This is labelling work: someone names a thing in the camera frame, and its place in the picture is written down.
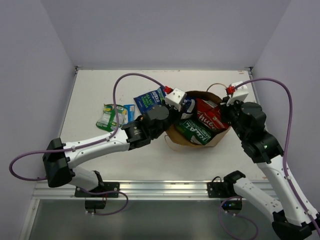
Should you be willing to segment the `brown paper bag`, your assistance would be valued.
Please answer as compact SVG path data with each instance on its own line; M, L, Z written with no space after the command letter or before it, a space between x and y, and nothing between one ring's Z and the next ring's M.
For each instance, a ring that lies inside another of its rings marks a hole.
M215 85L223 86L224 89L227 88L227 86L223 83L213 83L207 88L206 91L190 90L186 91L185 93L192 97L205 97L210 100L214 100L214 98L216 98L217 100L220 100L220 97L213 94L212 92L209 92L209 89ZM206 145L196 145L185 139L184 136L176 130L175 126L171 125L170 128L165 132L166 135L164 136L164 140L167 146L176 152L182 152L183 147L187 147L189 149L214 148L225 137L225 135L230 131L230 129L231 128L229 127L225 131L220 132Z

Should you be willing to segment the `dark green snack packet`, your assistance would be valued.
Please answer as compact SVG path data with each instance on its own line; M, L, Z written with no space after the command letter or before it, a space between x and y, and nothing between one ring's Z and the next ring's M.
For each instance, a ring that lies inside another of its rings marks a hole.
M189 142L195 145L206 145L213 138L214 133L206 126L194 119L182 119L174 125L175 129Z

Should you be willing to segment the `red snack bag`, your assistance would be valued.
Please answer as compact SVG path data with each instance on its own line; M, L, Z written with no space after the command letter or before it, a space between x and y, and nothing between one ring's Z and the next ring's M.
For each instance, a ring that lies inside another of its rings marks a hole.
M198 120L214 132L224 131L229 128L222 122L220 107L210 100L196 98L196 111Z

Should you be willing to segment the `dark blue crisps bag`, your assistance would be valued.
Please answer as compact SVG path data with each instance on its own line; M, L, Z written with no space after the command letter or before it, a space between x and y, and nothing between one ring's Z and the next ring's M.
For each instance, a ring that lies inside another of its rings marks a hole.
M156 90L144 93L140 96L134 97L133 100L141 114L152 109L155 105L161 105L165 99L166 93L163 88L159 87Z

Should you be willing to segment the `blue white snack packet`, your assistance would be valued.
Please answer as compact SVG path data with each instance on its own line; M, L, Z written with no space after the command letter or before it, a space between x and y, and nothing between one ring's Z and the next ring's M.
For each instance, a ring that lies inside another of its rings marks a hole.
M124 117L124 124L128 124L135 120L135 105L134 104L126 104L124 105L126 109L126 114Z

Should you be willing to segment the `blue silver crisps bag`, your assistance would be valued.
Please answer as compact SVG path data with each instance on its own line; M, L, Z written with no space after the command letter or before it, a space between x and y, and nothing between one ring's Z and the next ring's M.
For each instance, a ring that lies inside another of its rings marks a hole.
M194 97L186 97L182 103L181 120L190 119L196 111L197 101Z

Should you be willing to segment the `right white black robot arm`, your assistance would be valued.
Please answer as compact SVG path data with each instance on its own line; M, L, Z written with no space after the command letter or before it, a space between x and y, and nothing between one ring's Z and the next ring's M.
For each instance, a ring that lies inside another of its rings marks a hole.
M264 173L277 198L255 186L242 172L223 178L223 192L249 201L271 222L281 240L305 240L320 227L320 213L303 195L278 140L265 129L266 114L254 102L220 103L221 119L230 124L244 152Z

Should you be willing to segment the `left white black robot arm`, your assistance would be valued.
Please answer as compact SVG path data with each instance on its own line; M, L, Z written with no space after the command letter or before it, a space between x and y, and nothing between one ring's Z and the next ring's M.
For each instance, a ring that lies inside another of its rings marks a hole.
M156 105L113 132L79 142L63 143L60 138L51 140L42 156L48 186L57 188L70 184L92 196L101 195L104 183L100 173L83 169L80 165L101 156L149 145L177 123L181 115L174 106Z

